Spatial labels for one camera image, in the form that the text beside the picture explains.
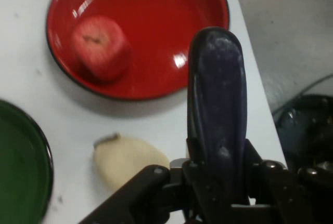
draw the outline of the peeled potato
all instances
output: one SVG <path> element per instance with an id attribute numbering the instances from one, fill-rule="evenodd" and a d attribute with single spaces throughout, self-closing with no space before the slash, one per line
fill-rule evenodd
<path id="1" fill-rule="evenodd" d="M 94 160 L 108 185 L 116 191 L 147 165 L 169 167 L 169 160 L 149 143 L 131 137 L 115 135 L 95 145 Z"/>

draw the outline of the black bowl rim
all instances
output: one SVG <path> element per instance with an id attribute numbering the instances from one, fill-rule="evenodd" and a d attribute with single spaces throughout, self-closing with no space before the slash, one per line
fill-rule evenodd
<path id="1" fill-rule="evenodd" d="M 182 89 L 184 89 L 184 88 L 187 87 L 187 86 L 182 86 L 179 89 L 176 89 L 174 91 L 171 91 L 171 92 L 168 92 L 168 93 L 165 93 L 165 94 L 156 95 L 156 96 L 151 96 L 151 97 L 148 97 L 148 98 L 127 98 L 127 97 L 117 97 L 117 96 L 106 95 L 104 93 L 100 93 L 98 91 L 95 91 L 95 90 L 91 89 L 89 86 L 86 86 L 83 83 L 79 82 L 78 80 L 76 80 L 71 74 L 69 74 L 64 69 L 64 67 L 60 64 L 58 58 L 56 57 L 56 55 L 54 54 L 54 52 L 53 52 L 53 50 L 51 48 L 51 44 L 50 44 L 49 38 L 47 36 L 47 29 L 48 29 L 47 22 L 48 22 L 48 16 L 49 16 L 49 11 L 50 11 L 52 2 L 53 2 L 53 0 L 50 0 L 49 6 L 48 6 L 48 10 L 47 10 L 47 13 L 46 13 L 46 20 L 45 20 L 45 33 L 46 33 L 46 40 L 47 40 L 48 49 L 50 50 L 50 53 L 51 53 L 51 55 L 52 55 L 55 63 L 59 66 L 59 68 L 63 71 L 63 73 L 70 80 L 72 80 L 74 83 L 76 83 L 77 85 L 79 85 L 81 88 L 84 88 L 85 90 L 90 91 L 91 93 L 93 93 L 95 95 L 102 96 L 104 98 L 118 100 L 118 101 L 129 101 L 129 102 L 134 102 L 135 101 L 135 102 L 137 102 L 137 101 L 149 101 L 149 100 L 155 100 L 155 99 L 159 99 L 159 98 L 164 98 L 164 97 L 170 96 L 170 95 L 172 95 L 172 94 L 174 94 L 174 93 L 176 93 L 178 91 L 181 91 Z M 231 19 L 230 19 L 230 9 L 229 9 L 228 0 L 225 0 L 225 2 L 226 2 L 226 7 L 227 7 L 227 17 L 228 17 L 228 23 L 227 23 L 227 28 L 226 29 L 229 30 L 229 28 L 230 28 L 230 22 L 231 22 Z"/>
<path id="2" fill-rule="evenodd" d="M 53 192 L 53 184 L 54 184 L 54 165 L 53 165 L 53 156 L 52 156 L 52 153 L 51 153 L 50 145 L 47 141 L 47 138 L 46 138 L 45 134 L 43 133 L 40 126 L 38 125 L 38 123 L 29 114 L 27 114 L 24 110 L 22 110 L 18 106 L 14 105 L 14 104 L 6 101 L 6 100 L 0 99 L 0 103 L 8 105 L 9 107 L 14 109 L 15 111 L 21 113 L 24 117 L 26 117 L 28 119 L 28 121 L 32 124 L 32 126 L 37 130 L 38 134 L 40 135 L 40 137 L 43 141 L 44 148 L 45 148 L 45 151 L 46 151 L 46 155 L 48 157 L 47 160 L 48 160 L 48 169 L 49 169 L 50 180 L 49 180 L 49 183 L 48 183 L 48 193 L 47 193 L 44 209 L 42 210 L 41 216 L 40 216 L 40 221 L 41 221 L 41 220 L 44 219 L 44 217 L 46 215 L 46 212 L 48 210 L 50 200 L 51 200 L 51 196 L 52 196 L 52 192 Z"/>

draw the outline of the red bowl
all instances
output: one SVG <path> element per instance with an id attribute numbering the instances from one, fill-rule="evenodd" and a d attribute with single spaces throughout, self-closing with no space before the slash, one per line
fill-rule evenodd
<path id="1" fill-rule="evenodd" d="M 105 15 L 122 28 L 133 48 L 128 72 L 100 83 L 75 58 L 73 28 Z M 120 99 L 150 99 L 187 85 L 187 53 L 197 31 L 229 27 L 226 0 L 52 0 L 47 16 L 49 48 L 62 70 L 95 93 Z"/>

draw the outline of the green bowl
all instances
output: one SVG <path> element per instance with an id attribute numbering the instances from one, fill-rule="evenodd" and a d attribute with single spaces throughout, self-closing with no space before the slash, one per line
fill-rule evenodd
<path id="1" fill-rule="evenodd" d="M 0 100 L 0 223 L 39 223 L 53 186 L 52 155 L 25 112 Z"/>

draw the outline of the bowl rim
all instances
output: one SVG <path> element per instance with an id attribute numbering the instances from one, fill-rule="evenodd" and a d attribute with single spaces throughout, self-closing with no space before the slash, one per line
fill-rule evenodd
<path id="1" fill-rule="evenodd" d="M 27 114 L 26 111 L 22 110 L 18 106 L 14 105 L 13 103 L 11 103 L 7 100 L 4 100 L 4 99 L 0 99 L 0 104 L 5 104 L 5 105 L 9 106 L 10 108 L 12 108 L 14 111 L 22 114 L 23 117 L 25 117 L 30 122 L 32 127 L 38 132 L 38 134 L 42 140 L 42 144 L 44 145 L 45 153 L 47 156 L 47 167 L 49 170 L 49 182 L 47 185 L 48 192 L 47 192 L 46 200 L 45 200 L 45 203 L 43 206 L 43 210 L 41 211 L 41 215 L 39 216 L 39 221 L 42 221 L 45 218 L 48 207 L 50 205 L 51 196 L 52 196 L 52 192 L 53 192 L 53 185 L 54 185 L 54 164 L 53 164 L 53 156 L 52 156 L 50 145 L 49 145 L 47 138 L 46 138 L 44 132 L 42 131 L 41 127 L 29 114 Z"/>
<path id="2" fill-rule="evenodd" d="M 229 4 L 228 4 L 228 0 L 220 0 L 220 1 L 224 1 L 225 2 L 225 5 L 226 5 L 226 29 L 229 30 L 230 28 L 230 9 L 229 9 Z M 85 85 L 84 83 L 80 82 L 79 80 L 77 80 L 76 78 L 74 78 L 70 73 L 68 73 L 64 66 L 61 64 L 61 62 L 59 61 L 59 59 L 56 57 L 52 47 L 51 47 L 51 43 L 50 43 L 50 40 L 49 40 L 49 37 L 48 37 L 48 18 L 49 18 L 49 15 L 50 15 L 50 10 L 51 10 L 51 7 L 53 6 L 53 4 L 55 3 L 55 0 L 50 0 L 49 2 L 49 6 L 48 6 L 48 9 L 47 9 L 47 13 L 46 13 L 46 19 L 45 19 L 45 33 L 46 33 L 46 40 L 47 40 L 47 46 L 48 46 L 48 49 L 50 50 L 50 53 L 53 57 L 53 60 L 55 61 L 55 63 L 59 66 L 59 68 L 61 69 L 61 71 L 70 79 L 72 80 L 75 84 L 79 85 L 81 88 L 95 94 L 95 95 L 98 95 L 98 96 L 102 96 L 103 98 L 108 98 L 108 99 L 112 99 L 112 100 L 118 100 L 118 101 L 150 101 L 150 100 L 155 100 L 155 99 L 159 99 L 159 98 L 164 98 L 164 97 L 168 97 L 178 91 L 181 91 L 183 90 L 184 88 L 186 88 L 187 86 L 182 86 L 176 90 L 173 90 L 171 92 L 166 92 L 166 93 L 163 93 L 163 94 L 159 94 L 159 95 L 155 95 L 155 96 L 149 96 L 149 97 L 117 97 L 117 96 L 112 96 L 112 95 L 107 95 L 107 94 L 104 94 L 104 93 L 101 93 L 101 92 L 98 92 L 92 88 L 90 88 L 89 86 Z"/>

